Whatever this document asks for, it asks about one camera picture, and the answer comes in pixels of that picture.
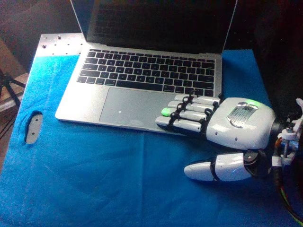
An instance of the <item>laptop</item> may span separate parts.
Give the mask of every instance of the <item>laptop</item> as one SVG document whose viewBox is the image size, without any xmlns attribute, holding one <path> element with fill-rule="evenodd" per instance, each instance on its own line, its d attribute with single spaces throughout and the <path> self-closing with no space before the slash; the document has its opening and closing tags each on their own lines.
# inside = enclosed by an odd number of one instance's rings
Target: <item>laptop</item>
<svg viewBox="0 0 303 227">
<path fill-rule="evenodd" d="M 164 132 L 176 95 L 218 97 L 237 0 L 71 0 L 86 39 L 55 117 Z"/>
</svg>

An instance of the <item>black tripod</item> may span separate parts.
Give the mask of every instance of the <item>black tripod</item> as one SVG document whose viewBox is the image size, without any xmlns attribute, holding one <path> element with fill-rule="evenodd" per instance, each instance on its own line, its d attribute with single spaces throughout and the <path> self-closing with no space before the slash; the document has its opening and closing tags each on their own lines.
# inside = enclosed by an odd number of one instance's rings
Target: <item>black tripod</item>
<svg viewBox="0 0 303 227">
<path fill-rule="evenodd" d="M 0 97 L 1 97 L 2 88 L 6 87 L 6 89 L 8 90 L 8 92 L 10 94 L 10 96 L 14 99 L 16 105 L 20 106 L 20 101 L 19 101 L 16 93 L 14 92 L 14 90 L 9 85 L 9 83 L 17 84 L 20 87 L 25 87 L 24 83 L 16 81 L 9 74 L 4 74 L 2 72 L 2 70 L 0 69 Z"/>
</svg>

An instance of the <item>keyboard key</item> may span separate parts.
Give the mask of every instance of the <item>keyboard key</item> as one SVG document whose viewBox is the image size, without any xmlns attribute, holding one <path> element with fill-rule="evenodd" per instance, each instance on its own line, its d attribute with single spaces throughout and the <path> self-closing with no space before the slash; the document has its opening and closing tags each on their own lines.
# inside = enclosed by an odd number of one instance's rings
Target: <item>keyboard key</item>
<svg viewBox="0 0 303 227">
<path fill-rule="evenodd" d="M 146 70 L 149 70 L 151 67 L 151 65 L 149 63 L 143 63 L 142 64 L 142 69 L 146 69 Z"/>
<path fill-rule="evenodd" d="M 166 65 L 173 65 L 174 64 L 174 60 L 172 60 L 172 59 L 166 59 L 165 60 L 165 64 Z"/>
<path fill-rule="evenodd" d="M 103 85 L 105 79 L 97 78 L 96 84 Z"/>
<path fill-rule="evenodd" d="M 151 73 L 152 73 L 151 70 L 143 70 L 143 75 L 145 75 L 145 76 L 150 76 Z"/>
<path fill-rule="evenodd" d="M 103 58 L 104 57 L 104 53 L 97 53 L 96 54 L 96 58 Z"/>
<path fill-rule="evenodd" d="M 99 77 L 100 72 L 98 71 L 88 71 L 88 70 L 81 70 L 80 76 L 86 77 Z"/>
<path fill-rule="evenodd" d="M 134 74 L 141 75 L 142 74 L 142 70 L 141 69 L 135 69 L 134 70 Z"/>
<path fill-rule="evenodd" d="M 142 66 L 142 63 L 134 62 L 134 65 L 133 65 L 134 68 L 139 68 L 140 69 L 141 66 Z"/>
<path fill-rule="evenodd" d="M 146 77 L 146 80 L 145 80 L 145 82 L 147 82 L 147 83 L 153 83 L 154 81 L 155 81 L 154 77 Z"/>
<path fill-rule="evenodd" d="M 151 70 L 158 70 L 159 65 L 158 64 L 151 64 Z"/>
<path fill-rule="evenodd" d="M 126 80 L 127 78 L 127 75 L 126 74 L 119 74 L 119 79 L 122 79 L 122 80 Z"/>
<path fill-rule="evenodd" d="M 180 80 L 180 79 L 176 79 L 175 81 L 174 81 L 174 85 L 175 86 L 182 86 L 182 80 Z"/>
<path fill-rule="evenodd" d="M 129 55 L 122 55 L 122 60 L 129 61 L 130 56 Z"/>
<path fill-rule="evenodd" d="M 194 61 L 193 62 L 193 67 L 200 68 L 201 67 L 201 63 L 199 63 L 197 61 Z"/>
<path fill-rule="evenodd" d="M 116 66 L 123 66 L 124 61 L 116 61 Z"/>
<path fill-rule="evenodd" d="M 202 96 L 203 95 L 203 89 L 195 89 L 195 95 L 196 96 Z"/>
<path fill-rule="evenodd" d="M 139 57 L 138 56 L 131 56 L 131 61 L 138 61 Z"/>
<path fill-rule="evenodd" d="M 214 75 L 214 70 L 206 70 L 206 75 L 209 75 L 209 76 L 213 76 Z"/>
<path fill-rule="evenodd" d="M 172 65 L 169 66 L 170 72 L 177 72 L 177 69 L 178 69 L 177 66 L 172 66 Z"/>
<path fill-rule="evenodd" d="M 135 81 L 136 76 L 135 75 L 128 75 L 127 80 Z"/>
<path fill-rule="evenodd" d="M 161 72 L 161 77 L 166 77 L 166 78 L 168 78 L 168 77 L 169 77 L 169 72 L 162 71 L 162 72 Z"/>
<path fill-rule="evenodd" d="M 178 72 L 186 72 L 186 68 L 185 67 L 178 67 Z"/>
<path fill-rule="evenodd" d="M 99 65 L 98 71 L 105 71 L 107 66 L 105 65 Z"/>
<path fill-rule="evenodd" d="M 96 64 L 98 62 L 97 58 L 86 58 L 85 63 Z"/>
<path fill-rule="evenodd" d="M 205 74 L 205 69 L 197 69 L 196 73 L 200 74 L 200 75 L 204 75 Z"/>
<path fill-rule="evenodd" d="M 101 50 L 97 50 L 97 49 L 90 49 L 89 51 L 101 52 Z"/>
<path fill-rule="evenodd" d="M 115 65 L 115 60 L 108 60 L 107 65 Z"/>
<path fill-rule="evenodd" d="M 175 60 L 174 65 L 182 66 L 183 61 L 181 60 Z"/>
<path fill-rule="evenodd" d="M 184 87 L 176 87 L 175 92 L 183 94 L 184 93 Z"/>
<path fill-rule="evenodd" d="M 144 82 L 145 81 L 145 76 L 137 76 L 137 81 L 138 82 Z"/>
<path fill-rule="evenodd" d="M 160 70 L 161 71 L 167 71 L 167 70 L 169 70 L 169 66 L 168 65 L 160 65 Z"/>
<path fill-rule="evenodd" d="M 96 78 L 88 77 L 87 80 L 86 80 L 86 83 L 87 83 L 87 84 L 94 84 L 95 81 L 96 81 Z"/>
<path fill-rule="evenodd" d="M 179 73 L 177 73 L 177 72 L 171 72 L 170 73 L 170 78 L 178 79 L 179 78 Z"/>
<path fill-rule="evenodd" d="M 214 64 L 213 63 L 202 62 L 201 67 L 206 68 L 206 69 L 214 69 Z"/>
<path fill-rule="evenodd" d="M 166 92 L 174 92 L 174 91 L 175 91 L 175 87 L 174 87 L 174 86 L 164 85 L 164 86 L 163 86 L 163 91 L 166 91 Z"/>
<path fill-rule="evenodd" d="M 105 59 L 112 59 L 113 58 L 113 54 L 112 53 L 106 53 L 104 56 Z"/>
<path fill-rule="evenodd" d="M 148 58 L 147 62 L 148 63 L 156 63 L 156 58 Z"/>
<path fill-rule="evenodd" d="M 167 84 L 167 85 L 172 85 L 173 82 L 174 82 L 173 79 L 168 79 L 168 78 L 166 78 L 166 79 L 164 80 L 164 84 Z"/>
<path fill-rule="evenodd" d="M 78 77 L 77 82 L 85 83 L 87 77 Z"/>
<path fill-rule="evenodd" d="M 164 64 L 164 63 L 165 63 L 165 59 L 157 58 L 157 64 Z"/>
<path fill-rule="evenodd" d="M 132 74 L 133 71 L 134 71 L 134 69 L 132 69 L 132 68 L 126 68 L 125 69 L 125 73 L 127 73 L 127 74 Z"/>
<path fill-rule="evenodd" d="M 201 76 L 199 75 L 198 81 L 202 81 L 202 82 L 214 82 L 214 77 L 211 76 Z"/>
<path fill-rule="evenodd" d="M 196 74 L 190 74 L 189 75 L 189 80 L 197 80 L 198 76 Z"/>
<path fill-rule="evenodd" d="M 96 52 L 89 52 L 87 54 L 87 56 L 90 57 L 90 58 L 94 58 L 96 56 Z"/>
<path fill-rule="evenodd" d="M 153 77 L 159 77 L 160 76 L 160 71 L 152 71 L 152 73 L 151 73 L 151 75 L 153 76 Z"/>
<path fill-rule="evenodd" d="M 100 75 L 101 78 L 108 78 L 108 76 L 109 76 L 109 72 L 102 72 Z"/>
<path fill-rule="evenodd" d="M 83 69 L 84 70 L 97 70 L 98 65 L 92 65 L 92 64 L 84 64 Z"/>
<path fill-rule="evenodd" d="M 118 78 L 118 73 L 111 73 L 111 74 L 109 75 L 109 78 L 110 78 L 110 79 L 117 79 L 117 78 Z"/>
<path fill-rule="evenodd" d="M 147 62 L 147 57 L 140 57 L 139 62 Z"/>
<path fill-rule="evenodd" d="M 214 91 L 212 91 L 212 90 L 205 90 L 204 95 L 205 96 L 213 97 L 214 96 Z"/>
<path fill-rule="evenodd" d="M 124 68 L 122 68 L 122 67 L 117 67 L 117 68 L 116 68 L 116 72 L 118 72 L 118 73 L 124 73 Z"/>
<path fill-rule="evenodd" d="M 108 66 L 107 72 L 115 72 L 116 68 L 115 66 Z"/>
<path fill-rule="evenodd" d="M 193 87 L 196 87 L 196 88 L 213 89 L 213 88 L 214 88 L 214 84 L 212 84 L 212 83 L 205 83 L 205 82 L 197 82 L 197 81 L 194 81 Z"/>
<path fill-rule="evenodd" d="M 143 90 L 162 91 L 162 85 L 118 80 L 117 87 L 128 87 Z"/>
<path fill-rule="evenodd" d="M 186 87 L 185 88 L 185 94 L 190 94 L 190 92 L 194 90 L 192 87 Z"/>
<path fill-rule="evenodd" d="M 156 83 L 156 84 L 163 84 L 163 82 L 164 82 L 164 79 L 163 79 L 163 78 L 161 78 L 161 77 L 156 77 L 156 80 L 155 80 L 155 83 Z"/>
<path fill-rule="evenodd" d="M 183 66 L 191 67 L 191 61 L 183 61 Z"/>
<path fill-rule="evenodd" d="M 120 55 L 120 54 L 114 54 L 113 59 L 115 59 L 115 60 L 120 60 L 121 57 L 122 57 L 122 55 Z"/>
<path fill-rule="evenodd" d="M 187 73 L 196 73 L 195 68 L 187 68 Z"/>
<path fill-rule="evenodd" d="M 116 80 L 114 80 L 114 79 L 107 79 L 105 81 L 105 85 L 114 86 L 114 85 L 116 85 Z"/>
<path fill-rule="evenodd" d="M 191 85 L 192 85 L 192 82 L 190 80 L 184 80 L 183 81 L 183 86 L 184 87 L 191 87 Z"/>
<path fill-rule="evenodd" d="M 107 60 L 105 60 L 105 59 L 99 59 L 98 64 L 99 65 L 105 65 L 106 62 L 107 62 Z"/>
<path fill-rule="evenodd" d="M 186 73 L 180 73 L 179 79 L 187 79 L 187 78 L 188 78 L 188 74 L 186 74 Z"/>
<path fill-rule="evenodd" d="M 124 63 L 124 67 L 132 67 L 133 66 L 133 63 L 131 61 L 126 61 Z"/>
</svg>

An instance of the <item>blue fabric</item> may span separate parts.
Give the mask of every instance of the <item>blue fabric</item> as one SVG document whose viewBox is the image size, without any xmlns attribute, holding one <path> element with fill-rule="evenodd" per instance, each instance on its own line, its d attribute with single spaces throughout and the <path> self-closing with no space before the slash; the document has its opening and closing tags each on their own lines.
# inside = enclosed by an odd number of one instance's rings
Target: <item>blue fabric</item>
<svg viewBox="0 0 303 227">
<path fill-rule="evenodd" d="M 200 183 L 188 163 L 222 152 L 193 138 L 61 122 L 78 56 L 36 57 L 0 177 L 2 226 L 289 226 L 272 180 Z M 223 54 L 225 97 L 270 105 L 252 51 Z M 33 111 L 43 123 L 26 144 Z"/>
</svg>

